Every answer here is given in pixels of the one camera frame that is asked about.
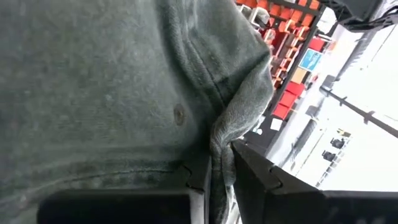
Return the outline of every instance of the blue sign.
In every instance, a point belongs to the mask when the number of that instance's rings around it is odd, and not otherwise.
[[[313,72],[321,58],[322,58],[321,52],[317,52],[316,50],[312,49],[307,49],[303,59],[301,60],[298,66],[309,72]]]

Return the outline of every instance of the gray t-shirt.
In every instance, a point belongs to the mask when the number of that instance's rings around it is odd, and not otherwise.
[[[269,57],[231,0],[0,1],[0,222],[35,223],[60,189],[156,187],[210,150],[221,223]]]

